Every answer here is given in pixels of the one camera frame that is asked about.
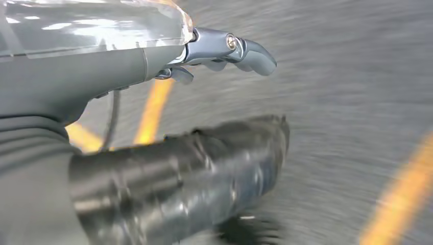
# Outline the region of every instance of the lever pivot bolt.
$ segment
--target lever pivot bolt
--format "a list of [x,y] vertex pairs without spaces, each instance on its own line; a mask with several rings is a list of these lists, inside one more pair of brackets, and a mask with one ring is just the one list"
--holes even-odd
[[230,50],[234,50],[236,48],[236,38],[233,36],[233,34],[227,35],[226,44]]

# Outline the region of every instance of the blurred road surface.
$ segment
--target blurred road surface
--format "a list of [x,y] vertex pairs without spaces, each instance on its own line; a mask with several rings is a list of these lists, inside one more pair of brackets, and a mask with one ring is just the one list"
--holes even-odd
[[[286,226],[284,245],[358,244],[384,187],[433,129],[433,1],[178,3],[198,26],[263,44],[278,69],[264,78],[233,66],[220,73],[198,67],[191,85],[174,85],[158,137],[286,114],[290,158],[262,208]],[[132,143],[151,85],[123,92],[115,146]],[[80,123],[102,136],[107,103],[93,101]],[[432,242],[433,200],[402,244]],[[182,244],[218,243],[204,233]]]

